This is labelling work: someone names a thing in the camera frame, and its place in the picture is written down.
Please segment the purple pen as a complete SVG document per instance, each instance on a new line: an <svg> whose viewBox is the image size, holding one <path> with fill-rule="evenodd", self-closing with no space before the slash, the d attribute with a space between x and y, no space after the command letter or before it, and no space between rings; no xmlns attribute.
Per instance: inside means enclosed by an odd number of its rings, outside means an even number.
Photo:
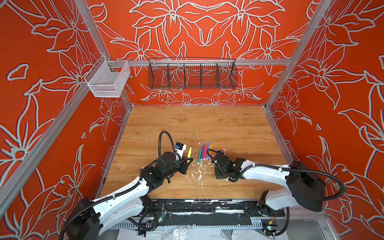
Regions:
<svg viewBox="0 0 384 240"><path fill-rule="evenodd" d="M202 147L201 147L201 151L200 151L200 161L202 161L202 160L204 159L204 154L205 154L206 145L207 145L207 143L203 143L203 145L202 145Z"/></svg>

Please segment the green pen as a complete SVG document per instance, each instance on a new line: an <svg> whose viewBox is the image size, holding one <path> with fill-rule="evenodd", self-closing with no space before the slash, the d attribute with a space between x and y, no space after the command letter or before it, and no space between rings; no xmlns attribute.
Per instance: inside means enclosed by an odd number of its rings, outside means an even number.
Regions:
<svg viewBox="0 0 384 240"><path fill-rule="evenodd" d="M202 153L203 153L203 148L204 148L204 144L200 146L200 149L199 149L199 154L198 154L198 159L197 159L197 164L199 165L201 163L201 159L202 159Z"/></svg>

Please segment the orange pen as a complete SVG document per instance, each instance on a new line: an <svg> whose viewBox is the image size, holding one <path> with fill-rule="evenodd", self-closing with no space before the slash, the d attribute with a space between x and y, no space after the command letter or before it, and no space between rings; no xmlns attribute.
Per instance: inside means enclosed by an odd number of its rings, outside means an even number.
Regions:
<svg viewBox="0 0 384 240"><path fill-rule="evenodd" d="M209 153L210 153L210 155L212 156L213 155L213 153L212 153L212 150L211 149L213 149L213 142L212 141L210 141L210 144L209 144Z"/></svg>

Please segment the pink pen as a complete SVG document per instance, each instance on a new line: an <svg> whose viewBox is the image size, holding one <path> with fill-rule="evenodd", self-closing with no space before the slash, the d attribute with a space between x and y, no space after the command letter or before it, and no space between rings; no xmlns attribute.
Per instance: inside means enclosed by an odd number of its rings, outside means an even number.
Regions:
<svg viewBox="0 0 384 240"><path fill-rule="evenodd" d="M210 147L210 143L209 142L205 143L204 154L203 154L202 160L207 159L207 150L209 149L209 147Z"/></svg>

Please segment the yellow pen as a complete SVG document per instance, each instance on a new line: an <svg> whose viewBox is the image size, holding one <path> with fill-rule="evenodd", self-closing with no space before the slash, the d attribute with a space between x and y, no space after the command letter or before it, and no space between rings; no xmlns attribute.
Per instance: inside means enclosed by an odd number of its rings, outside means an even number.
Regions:
<svg viewBox="0 0 384 240"><path fill-rule="evenodd" d="M192 154L192 147L190 147L189 148L189 151L188 151L188 156L187 156L187 163L189 163L191 160L190 160L190 158L191 158L191 154Z"/></svg>

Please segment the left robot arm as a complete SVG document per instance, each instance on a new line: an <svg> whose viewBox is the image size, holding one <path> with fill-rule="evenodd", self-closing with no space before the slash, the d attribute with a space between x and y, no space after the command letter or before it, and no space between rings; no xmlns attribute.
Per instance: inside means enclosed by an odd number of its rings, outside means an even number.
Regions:
<svg viewBox="0 0 384 240"><path fill-rule="evenodd" d="M176 173L185 175L192 158L184 156L187 146L171 142L172 150L158 152L158 158L140 169L139 176L124 187L103 198L84 198L77 203L59 239L96 240L104 232L125 219L151 212L149 193L165 181L170 182Z"/></svg>

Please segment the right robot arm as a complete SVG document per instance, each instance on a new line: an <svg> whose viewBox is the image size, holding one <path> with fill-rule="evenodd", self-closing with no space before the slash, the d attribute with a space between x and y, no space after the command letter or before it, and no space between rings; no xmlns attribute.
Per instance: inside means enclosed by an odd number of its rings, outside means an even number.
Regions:
<svg viewBox="0 0 384 240"><path fill-rule="evenodd" d="M209 150L207 155L215 166L216 178L231 183L258 180L279 185L277 191L264 191L258 201L258 211L271 216L284 208L301 206L321 212L323 203L340 198L345 185L337 177L309 169L301 162L290 165L269 165L237 158L232 161L223 151Z"/></svg>

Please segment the blue pen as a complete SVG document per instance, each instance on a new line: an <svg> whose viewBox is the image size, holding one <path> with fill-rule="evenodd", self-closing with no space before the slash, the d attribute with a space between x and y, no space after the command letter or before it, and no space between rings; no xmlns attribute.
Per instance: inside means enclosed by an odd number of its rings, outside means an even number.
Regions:
<svg viewBox="0 0 384 240"><path fill-rule="evenodd" d="M210 142L207 143L207 146L206 146L206 152L205 152L205 159L208 160L210 157L209 157L209 144Z"/></svg>

